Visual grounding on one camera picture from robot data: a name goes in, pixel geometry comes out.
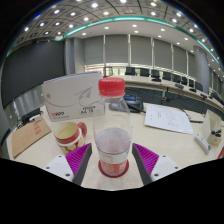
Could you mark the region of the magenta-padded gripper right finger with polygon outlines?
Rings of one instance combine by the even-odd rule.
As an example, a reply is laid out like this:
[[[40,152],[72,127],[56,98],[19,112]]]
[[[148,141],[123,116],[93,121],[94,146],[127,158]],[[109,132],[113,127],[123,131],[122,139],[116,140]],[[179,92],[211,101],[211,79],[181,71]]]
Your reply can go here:
[[[157,181],[181,169],[169,156],[158,155],[136,143],[132,144],[132,154],[144,185]]]

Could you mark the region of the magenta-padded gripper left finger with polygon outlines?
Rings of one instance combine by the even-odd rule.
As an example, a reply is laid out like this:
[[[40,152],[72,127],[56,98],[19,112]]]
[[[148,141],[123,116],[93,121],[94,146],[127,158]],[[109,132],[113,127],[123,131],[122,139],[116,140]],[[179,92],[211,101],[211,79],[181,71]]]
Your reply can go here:
[[[44,170],[81,185],[91,154],[92,144],[88,143],[67,155],[57,155],[44,167]]]

